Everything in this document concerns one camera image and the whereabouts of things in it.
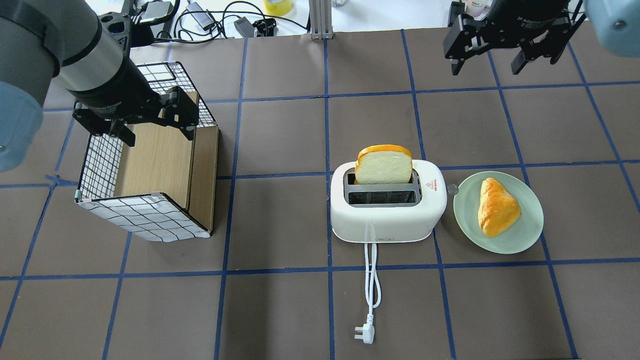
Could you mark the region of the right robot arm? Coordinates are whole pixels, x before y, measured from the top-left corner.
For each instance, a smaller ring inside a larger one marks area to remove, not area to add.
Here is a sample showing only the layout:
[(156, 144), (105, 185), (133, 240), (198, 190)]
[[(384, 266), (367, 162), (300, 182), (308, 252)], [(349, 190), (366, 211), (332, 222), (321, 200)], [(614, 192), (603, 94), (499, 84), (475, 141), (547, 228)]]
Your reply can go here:
[(526, 64), (544, 57), (556, 64), (585, 20), (609, 53), (639, 56), (637, 0), (580, 0), (573, 11), (567, 0), (494, 0), (486, 14), (471, 14), (473, 2), (453, 1), (443, 55), (458, 75), (466, 60), (493, 49), (519, 49), (510, 64), (518, 75)]

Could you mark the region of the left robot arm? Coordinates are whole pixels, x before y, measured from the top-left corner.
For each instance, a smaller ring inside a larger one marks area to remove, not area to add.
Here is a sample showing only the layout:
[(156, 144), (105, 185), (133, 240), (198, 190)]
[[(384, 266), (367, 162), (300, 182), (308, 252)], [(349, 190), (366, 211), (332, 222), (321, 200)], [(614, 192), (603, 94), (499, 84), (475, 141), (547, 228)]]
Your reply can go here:
[(131, 48), (153, 44), (157, 20), (141, 22), (134, 2), (96, 14), (84, 0), (3, 0), (0, 4), (0, 168), (22, 164), (41, 127), (52, 80), (80, 103), (73, 118), (92, 136), (133, 147), (128, 125), (179, 129), (189, 141), (198, 104), (178, 86), (151, 89), (130, 59)]

